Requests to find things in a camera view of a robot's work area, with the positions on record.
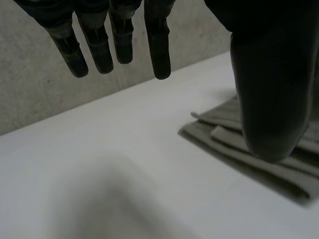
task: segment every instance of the gray cloth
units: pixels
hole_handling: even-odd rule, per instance
[[[185,125],[180,134],[204,148],[213,149],[255,171],[277,188],[309,201],[319,197],[319,114],[314,106],[309,128],[294,152],[284,161],[269,164],[249,153],[240,123],[237,97],[201,115]]]

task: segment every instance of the white surface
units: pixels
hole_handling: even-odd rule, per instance
[[[68,185],[93,190],[105,162],[121,159],[206,238],[319,238],[318,203],[303,208],[177,135],[191,111],[234,94],[227,53],[1,136],[0,238],[58,238],[51,220]]]

